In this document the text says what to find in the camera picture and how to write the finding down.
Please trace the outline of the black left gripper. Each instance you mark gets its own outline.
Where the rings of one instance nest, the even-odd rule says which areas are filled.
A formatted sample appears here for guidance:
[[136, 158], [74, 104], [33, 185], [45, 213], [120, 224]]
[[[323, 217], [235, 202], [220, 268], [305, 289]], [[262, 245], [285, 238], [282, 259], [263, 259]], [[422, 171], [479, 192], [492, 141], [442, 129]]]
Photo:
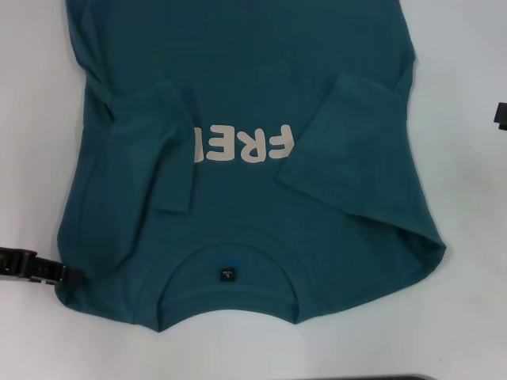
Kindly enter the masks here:
[[37, 253], [27, 249], [1, 247], [1, 280], [24, 280], [55, 285], [82, 285], [85, 282], [83, 271], [63, 263], [37, 257]]

